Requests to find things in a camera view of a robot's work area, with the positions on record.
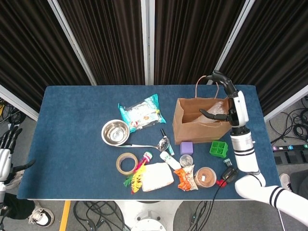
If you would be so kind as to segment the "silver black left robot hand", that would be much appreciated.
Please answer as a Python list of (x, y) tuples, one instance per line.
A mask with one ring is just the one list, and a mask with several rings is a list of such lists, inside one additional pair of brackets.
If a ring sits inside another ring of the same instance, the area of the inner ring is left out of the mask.
[(25, 165), (16, 167), (12, 164), (12, 155), (15, 150), (16, 141), (22, 130), (22, 128), (14, 127), (7, 130), (0, 137), (0, 181), (2, 183), (8, 183), (9, 180), (13, 179), (17, 172), (32, 167), (36, 162), (36, 160), (33, 159)]

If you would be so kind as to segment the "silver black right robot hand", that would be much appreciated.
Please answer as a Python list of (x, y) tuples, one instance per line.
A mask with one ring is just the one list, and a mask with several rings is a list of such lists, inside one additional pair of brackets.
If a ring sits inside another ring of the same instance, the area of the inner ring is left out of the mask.
[(220, 83), (228, 96), (229, 113), (226, 114), (211, 114), (204, 109), (199, 111), (207, 118), (213, 120), (227, 121), (231, 124), (231, 135), (240, 136), (250, 132), (245, 126), (249, 121), (248, 112), (246, 108), (244, 94), (241, 90), (237, 90), (232, 81), (218, 70), (214, 70), (209, 76), (202, 76), (201, 78), (212, 80), (215, 83)]

